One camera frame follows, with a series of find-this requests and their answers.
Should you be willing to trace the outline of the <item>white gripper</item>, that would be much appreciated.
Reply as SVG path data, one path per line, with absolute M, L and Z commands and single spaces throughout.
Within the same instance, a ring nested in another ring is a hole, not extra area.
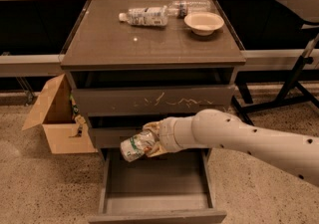
M 174 125 L 176 117 L 168 117 L 159 121 L 151 121 L 143 126 L 143 130 L 149 130 L 154 134 L 159 134 L 159 141 L 153 146 L 148 146 L 145 150 L 147 157 L 155 157 L 167 152 L 179 152 L 181 147 L 177 144 L 174 136 Z

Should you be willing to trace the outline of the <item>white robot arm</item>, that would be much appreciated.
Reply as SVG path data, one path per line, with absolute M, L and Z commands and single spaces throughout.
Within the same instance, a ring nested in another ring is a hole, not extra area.
M 297 178 L 319 185 L 319 138 L 249 125 L 235 115 L 203 110 L 187 117 L 167 117 L 143 126 L 151 131 L 159 153 L 189 148 L 240 151 Z

